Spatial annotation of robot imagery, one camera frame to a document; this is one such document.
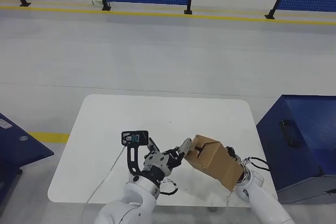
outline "white label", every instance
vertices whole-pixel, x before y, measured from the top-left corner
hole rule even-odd
[[[6,122],[4,119],[0,119],[0,127],[2,127],[3,129],[7,129],[7,128],[12,128],[13,126]]]
[[[151,168],[152,168],[152,164],[148,164],[148,165],[144,166],[143,170],[150,171]]]

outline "white cable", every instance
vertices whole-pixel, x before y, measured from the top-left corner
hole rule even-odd
[[[225,206],[225,211],[223,212],[223,214],[220,217],[220,224],[226,224],[226,220],[224,220],[224,216],[228,211],[228,204],[229,204],[229,199],[231,196],[232,192],[230,192],[230,194],[226,197],[226,206]]]
[[[108,172],[107,176],[101,181],[101,183],[97,186],[97,188],[94,190],[94,192],[91,194],[91,196],[88,198],[87,202],[85,203],[85,206],[83,207],[82,213],[81,213],[81,224],[83,224],[83,213],[86,210],[86,206],[88,204],[88,202],[91,200],[91,198],[95,195],[96,191],[101,187],[101,185],[105,182],[105,180],[109,177],[111,171],[113,170],[114,166],[116,165],[119,157],[122,155],[123,151],[125,149],[125,146],[122,148],[121,152],[119,153],[118,157],[116,158],[116,160],[114,161],[110,171]]]

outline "concrete floor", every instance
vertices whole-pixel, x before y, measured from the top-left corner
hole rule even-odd
[[[243,99],[258,122],[281,94],[336,95],[336,26],[0,10],[1,113],[69,133],[89,94]],[[24,167],[0,223],[80,222],[83,205],[47,198],[64,145],[46,145],[55,156]],[[296,223],[336,223],[336,204],[286,208]],[[153,219],[257,223],[241,208],[157,207]]]

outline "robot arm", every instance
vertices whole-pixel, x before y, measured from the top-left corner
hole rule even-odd
[[[122,144],[127,146],[128,169],[134,175],[132,181],[124,187],[124,197],[105,205],[99,212],[94,224],[150,224],[160,184],[164,177],[179,166],[184,155],[189,151],[192,140],[187,138],[180,147],[160,152],[146,131],[123,132]],[[143,170],[138,167],[138,147],[147,146]]]
[[[250,203],[261,224],[295,224],[277,199],[263,190],[264,177],[244,166],[244,178],[237,184],[237,196]]]
[[[94,224],[150,224],[157,198],[162,194],[161,181],[171,174],[173,168],[181,164],[192,140],[188,138],[180,147],[160,152],[154,141],[148,137],[147,131],[135,131],[123,132],[122,144],[128,148],[128,169],[134,177],[125,185],[124,197],[105,205]],[[147,146],[150,151],[144,157],[142,171],[138,167],[139,146]],[[134,158],[131,158],[131,150],[134,150]],[[231,157],[241,163],[233,148],[227,150]],[[261,188],[264,183],[263,176],[250,171],[244,163],[241,166],[245,172],[235,191],[240,199],[250,203],[258,221],[261,224],[295,224],[276,198]]]

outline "brown cardboard box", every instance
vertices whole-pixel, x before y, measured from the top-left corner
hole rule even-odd
[[[192,147],[184,157],[195,169],[217,179],[233,191],[243,168],[228,154],[221,142],[204,136],[195,136]]]

